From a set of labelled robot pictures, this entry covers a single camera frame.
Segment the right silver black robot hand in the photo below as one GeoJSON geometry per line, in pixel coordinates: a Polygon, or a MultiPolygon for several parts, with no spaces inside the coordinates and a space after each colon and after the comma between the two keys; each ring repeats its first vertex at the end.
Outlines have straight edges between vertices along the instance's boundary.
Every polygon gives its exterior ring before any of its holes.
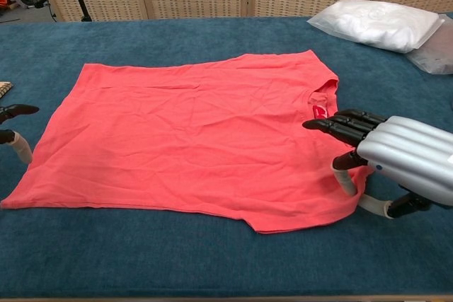
{"type": "Polygon", "coordinates": [[[360,166],[378,171],[407,191],[394,201],[361,194],[358,204],[363,209],[387,219],[427,211],[433,205],[453,209],[453,133],[407,117],[356,109],[307,120],[302,126],[353,148],[331,165],[346,194],[358,193],[349,171],[360,166]]]}

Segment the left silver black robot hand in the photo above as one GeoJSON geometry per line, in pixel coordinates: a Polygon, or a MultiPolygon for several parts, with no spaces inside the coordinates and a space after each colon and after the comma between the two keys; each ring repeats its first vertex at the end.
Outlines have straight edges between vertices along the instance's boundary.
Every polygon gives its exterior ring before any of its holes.
{"type": "MultiPolygon", "coordinates": [[[[38,107],[26,104],[0,106],[0,124],[19,115],[32,115],[38,111],[38,107]]],[[[0,145],[2,144],[11,146],[23,163],[30,164],[32,162],[33,155],[29,143],[18,132],[11,129],[0,129],[0,145]]]]}

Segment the red cloth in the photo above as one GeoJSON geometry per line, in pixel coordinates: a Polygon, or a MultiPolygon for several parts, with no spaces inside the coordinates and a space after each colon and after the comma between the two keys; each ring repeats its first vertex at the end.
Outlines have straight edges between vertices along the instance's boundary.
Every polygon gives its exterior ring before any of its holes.
{"type": "Polygon", "coordinates": [[[336,111],[338,82],[312,51],[86,64],[1,205],[201,213],[259,233],[337,222],[359,201],[331,168],[350,147],[302,124],[336,111]]]}

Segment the dark red garment in bag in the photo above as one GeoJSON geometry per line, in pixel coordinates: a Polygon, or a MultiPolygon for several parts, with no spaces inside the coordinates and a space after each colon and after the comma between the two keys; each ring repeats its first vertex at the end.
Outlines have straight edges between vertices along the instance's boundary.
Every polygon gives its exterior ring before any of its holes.
{"type": "Polygon", "coordinates": [[[406,57],[420,70],[434,75],[453,75],[453,19],[441,14],[442,25],[418,49],[406,57]]]}

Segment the white garment in plastic bag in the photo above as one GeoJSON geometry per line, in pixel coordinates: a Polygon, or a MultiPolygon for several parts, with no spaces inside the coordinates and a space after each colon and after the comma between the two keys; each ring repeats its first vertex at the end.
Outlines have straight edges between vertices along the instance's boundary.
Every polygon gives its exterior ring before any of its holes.
{"type": "Polygon", "coordinates": [[[443,22],[434,12],[370,0],[340,0],[307,21],[334,37],[403,54],[421,47],[443,22]]]}

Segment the blue carpet table cover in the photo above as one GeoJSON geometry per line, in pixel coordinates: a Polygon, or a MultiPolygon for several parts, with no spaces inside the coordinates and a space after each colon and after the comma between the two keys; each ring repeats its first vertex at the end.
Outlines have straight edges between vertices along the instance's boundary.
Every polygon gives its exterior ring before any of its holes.
{"type": "MultiPolygon", "coordinates": [[[[0,25],[3,105],[30,144],[86,63],[173,66],[314,51],[341,109],[402,115],[453,132],[453,76],[331,37],[305,18],[0,25]]],[[[261,235],[242,221],[172,211],[0,209],[0,298],[453,294],[453,209],[396,220],[358,209],[329,226],[261,235]]]]}

